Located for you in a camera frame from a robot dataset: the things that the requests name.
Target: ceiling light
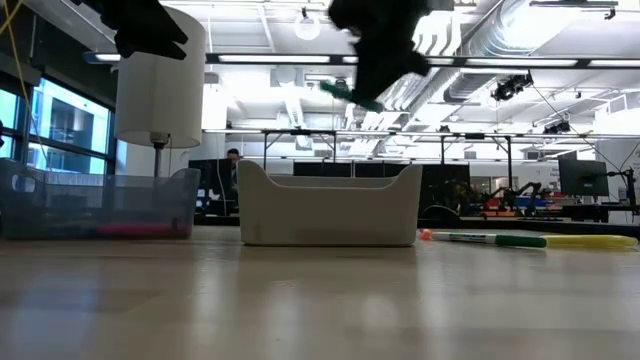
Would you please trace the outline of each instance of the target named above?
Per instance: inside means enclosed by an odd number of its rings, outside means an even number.
[[[581,152],[584,150],[588,150],[588,149],[593,149],[591,146],[583,146],[580,148],[576,148],[576,149],[569,149],[569,150],[565,150],[565,151],[561,151],[559,153],[555,153],[555,154],[551,154],[551,155],[545,155],[543,157],[543,159],[555,159],[558,158],[562,155],[567,155],[567,154],[571,154],[572,152]]]
[[[566,139],[577,139],[578,136],[574,134],[527,134],[528,138],[543,138],[543,139],[556,139],[556,138],[566,138]]]
[[[220,55],[223,63],[309,63],[328,64],[330,57],[325,55]]]
[[[532,59],[532,58],[471,58],[467,59],[464,63],[467,66],[514,66],[522,68],[530,67],[572,67],[575,66],[578,60],[574,59]]]
[[[302,40],[313,40],[320,35],[320,20],[316,15],[308,14],[306,8],[302,8],[302,12],[293,23],[293,31]]]
[[[336,131],[336,135],[384,136],[384,135],[391,135],[391,132],[390,131]]]
[[[411,131],[403,131],[403,132],[399,132],[396,135],[401,135],[401,136],[431,136],[431,137],[440,137],[442,136],[442,134],[436,134],[436,133],[432,133],[432,132],[411,132]]]
[[[259,156],[259,155],[249,155],[249,156],[242,156],[242,159],[245,160],[263,160],[264,156]],[[267,156],[267,160],[281,160],[282,157],[281,156]]]
[[[305,81],[329,81],[333,82],[336,80],[336,77],[333,75],[325,75],[325,74],[306,74],[304,76]]]
[[[118,54],[96,54],[96,59],[104,62],[118,62],[120,55]]]
[[[450,57],[430,57],[427,62],[432,66],[452,65],[453,58]]]
[[[203,132],[207,134],[262,134],[260,130],[250,129],[206,129]]]
[[[325,160],[325,159],[333,159],[332,157],[323,158],[321,156],[285,156],[284,159],[290,160]]]
[[[566,8],[581,8],[581,9],[612,9],[618,6],[617,1],[531,1],[529,3],[531,7],[566,7]]]
[[[357,64],[358,57],[357,56],[343,56],[342,62],[345,64]]]
[[[591,60],[589,67],[638,67],[640,60]]]
[[[501,68],[461,68],[463,74],[508,74],[508,75],[526,75],[529,73],[527,69],[501,69]]]

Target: office desk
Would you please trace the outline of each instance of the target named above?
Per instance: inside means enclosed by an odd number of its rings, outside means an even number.
[[[593,220],[608,223],[610,211],[632,211],[626,204],[575,204],[562,207],[564,217],[573,221]]]

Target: white lamp shade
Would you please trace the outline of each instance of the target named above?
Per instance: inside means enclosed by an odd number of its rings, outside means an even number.
[[[167,146],[191,148],[200,145],[202,135],[202,92],[204,86],[204,27],[193,17],[166,8],[187,34],[180,45],[184,60],[135,53],[122,59],[118,74],[116,137],[119,140],[153,146],[152,133],[168,134]]]

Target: ceiling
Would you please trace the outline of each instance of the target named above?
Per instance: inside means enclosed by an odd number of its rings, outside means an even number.
[[[350,42],[355,39],[332,26],[325,14],[328,2],[330,0],[161,1],[166,6],[178,8],[192,15],[203,24],[209,33],[206,45],[208,52],[352,53]],[[475,26],[479,25],[496,3],[495,0],[477,0],[475,3],[461,1],[460,4],[456,4],[454,15],[446,15],[447,21],[455,18],[455,27],[459,28],[458,35],[462,40],[458,41],[462,42],[462,50],[458,51],[464,51],[468,41],[483,36],[483,29],[494,25],[493,18],[489,16],[489,20],[482,26]],[[26,0],[26,4],[90,49],[100,52],[115,51],[113,31],[105,28],[91,9],[85,6],[76,7],[69,0]],[[309,16],[317,20],[318,25],[306,24],[304,21],[298,23],[303,6],[307,8]],[[564,14],[560,12],[534,10],[530,10],[532,12],[525,14],[526,16],[516,14],[509,18],[510,26],[516,28],[519,33],[524,33],[524,36],[529,36],[519,40],[520,42],[535,42],[536,39],[532,39],[533,35],[530,34],[544,32],[544,29],[553,27],[549,24],[563,24],[556,26],[556,32],[547,30],[548,38],[538,40],[541,43],[535,46],[534,51],[530,52],[531,55],[640,56],[640,12],[637,4],[631,7],[621,5],[616,17],[608,21],[603,19],[608,12],[606,9],[573,11],[570,18],[559,17]],[[437,19],[437,16],[431,15],[427,20],[429,18]],[[296,34],[296,29],[305,34],[316,31],[317,36],[312,40],[304,40]],[[454,36],[453,31],[446,32],[443,28],[435,30],[433,34],[434,42],[441,36]],[[300,86],[291,90],[277,84],[277,76],[274,75],[274,68],[271,66],[215,65],[206,69],[220,75],[218,85],[225,94],[228,120],[236,128],[276,126],[279,123],[274,121],[275,119],[291,115],[292,103],[299,105],[293,108],[298,108],[304,114],[304,118],[314,119],[314,124],[320,123],[320,119],[329,119],[325,125],[335,127],[336,123],[331,121],[334,116],[349,117],[347,104],[317,90],[313,86],[317,81],[307,79],[350,79],[354,70],[353,67],[345,66],[299,67],[297,76],[300,77]],[[612,99],[619,98],[624,93],[640,90],[640,74],[633,71],[533,71],[537,90],[527,88],[510,101],[496,104],[490,98],[495,81],[501,78],[499,75],[494,77],[493,81],[475,89],[466,101],[443,104],[437,91],[432,91],[438,87],[439,77],[446,78],[443,74],[445,73],[438,74],[437,71],[432,71],[426,79],[418,79],[414,75],[406,76],[397,83],[395,90],[390,89],[383,96],[382,100],[407,104],[406,107],[395,109],[407,114],[395,116],[396,124],[400,123],[405,130],[412,131],[435,131],[441,125],[448,125],[452,131],[462,132],[535,133],[541,132],[545,124],[558,120],[560,117],[557,113],[561,113],[576,126],[579,124],[581,128],[588,129],[588,125],[594,121],[594,112],[597,109],[606,107]],[[341,124],[352,128],[359,124],[357,126],[362,130],[375,130],[383,125],[394,124],[393,121],[367,122],[365,116],[364,111],[356,111],[353,119]]]

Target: ceiling duct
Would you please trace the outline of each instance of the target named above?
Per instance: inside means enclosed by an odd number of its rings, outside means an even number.
[[[574,18],[575,9],[544,9],[529,6],[528,0],[504,0],[489,15],[478,31],[464,43],[459,56],[528,56],[560,33]],[[427,90],[412,107],[419,109],[428,101],[463,103],[471,95],[495,78],[496,74],[469,74],[459,70],[442,69],[433,80],[424,80]],[[433,99],[442,92],[442,99]]]
[[[408,123],[409,123],[409,114],[408,113],[402,113],[402,114],[400,114],[400,116],[398,116],[398,119],[388,127],[388,129],[400,131]]]
[[[418,22],[413,36],[415,50],[424,55],[453,55],[461,42],[460,19],[455,13],[434,11]],[[388,109],[406,110],[424,90],[436,71],[427,77],[407,74],[396,81],[382,95],[381,101]]]

